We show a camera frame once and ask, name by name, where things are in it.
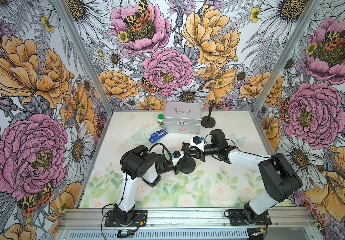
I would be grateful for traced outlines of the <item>black round stand base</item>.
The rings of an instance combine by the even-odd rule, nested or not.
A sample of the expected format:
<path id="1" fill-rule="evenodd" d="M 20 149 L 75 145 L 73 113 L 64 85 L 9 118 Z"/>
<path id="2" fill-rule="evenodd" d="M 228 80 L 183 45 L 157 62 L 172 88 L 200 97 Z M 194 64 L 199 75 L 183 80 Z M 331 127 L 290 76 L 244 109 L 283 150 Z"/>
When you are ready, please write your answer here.
<path id="1" fill-rule="evenodd" d="M 216 121 L 213 117 L 205 116 L 201 119 L 201 125 L 204 128 L 211 129 L 216 125 Z"/>

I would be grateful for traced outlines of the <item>black stand pole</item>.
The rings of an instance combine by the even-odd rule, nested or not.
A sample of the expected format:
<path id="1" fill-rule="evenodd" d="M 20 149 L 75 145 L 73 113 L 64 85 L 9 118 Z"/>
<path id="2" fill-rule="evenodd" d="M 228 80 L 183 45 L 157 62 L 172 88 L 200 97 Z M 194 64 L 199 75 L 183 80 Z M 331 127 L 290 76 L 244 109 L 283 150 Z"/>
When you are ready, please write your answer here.
<path id="1" fill-rule="evenodd" d="M 190 144 L 182 142 L 181 148 L 183 159 L 187 160 L 190 157 Z"/>

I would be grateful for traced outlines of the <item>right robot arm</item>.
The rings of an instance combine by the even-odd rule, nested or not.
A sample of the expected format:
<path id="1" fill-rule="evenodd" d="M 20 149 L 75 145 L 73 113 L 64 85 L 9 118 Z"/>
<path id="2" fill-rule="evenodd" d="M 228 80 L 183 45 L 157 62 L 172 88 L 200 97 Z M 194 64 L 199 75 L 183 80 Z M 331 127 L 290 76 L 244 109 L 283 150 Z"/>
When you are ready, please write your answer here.
<path id="1" fill-rule="evenodd" d="M 211 143 L 207 144 L 204 138 L 193 140 L 199 149 L 199 158 L 215 155 L 216 158 L 229 165 L 238 165 L 260 174 L 264 190 L 244 206 L 240 215 L 244 221 L 252 225 L 266 211 L 276 204 L 283 202 L 303 186 L 303 182 L 286 157 L 276 153 L 263 156 L 240 150 L 228 144 L 222 130 L 212 130 Z"/>

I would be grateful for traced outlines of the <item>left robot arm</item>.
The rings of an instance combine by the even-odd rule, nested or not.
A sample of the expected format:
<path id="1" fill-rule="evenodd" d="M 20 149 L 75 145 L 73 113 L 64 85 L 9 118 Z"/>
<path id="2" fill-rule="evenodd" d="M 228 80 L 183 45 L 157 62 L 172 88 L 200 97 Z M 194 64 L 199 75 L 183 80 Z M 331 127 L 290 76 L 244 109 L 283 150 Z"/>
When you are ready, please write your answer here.
<path id="1" fill-rule="evenodd" d="M 182 154 L 171 154 L 163 144 L 154 144 L 150 148 L 140 145 L 126 152 L 120 159 L 122 187 L 119 199 L 113 207 L 115 221 L 123 226 L 129 225 L 135 209 L 136 189 L 141 181 L 155 187 L 161 174 L 180 170 L 178 162 Z"/>

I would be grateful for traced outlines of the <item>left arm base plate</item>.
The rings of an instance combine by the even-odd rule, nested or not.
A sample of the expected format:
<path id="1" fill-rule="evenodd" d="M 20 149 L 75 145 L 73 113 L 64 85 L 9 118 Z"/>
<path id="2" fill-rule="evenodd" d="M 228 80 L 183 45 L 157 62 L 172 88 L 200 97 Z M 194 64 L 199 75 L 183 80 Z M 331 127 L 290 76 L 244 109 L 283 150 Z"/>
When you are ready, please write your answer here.
<path id="1" fill-rule="evenodd" d="M 105 227 L 143 227 L 147 221 L 147 210 L 131 210 L 125 213 L 121 210 L 110 210 L 105 217 Z"/>

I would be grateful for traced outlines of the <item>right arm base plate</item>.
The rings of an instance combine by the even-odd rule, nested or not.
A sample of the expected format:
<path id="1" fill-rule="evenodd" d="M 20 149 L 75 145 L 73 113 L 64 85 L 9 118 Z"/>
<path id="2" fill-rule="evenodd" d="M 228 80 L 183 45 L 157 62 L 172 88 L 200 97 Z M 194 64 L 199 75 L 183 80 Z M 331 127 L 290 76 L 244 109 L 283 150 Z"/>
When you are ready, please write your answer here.
<path id="1" fill-rule="evenodd" d="M 260 215 L 249 209 L 228 209 L 224 216 L 229 219 L 231 226 L 270 226 L 272 224 L 268 211 Z"/>

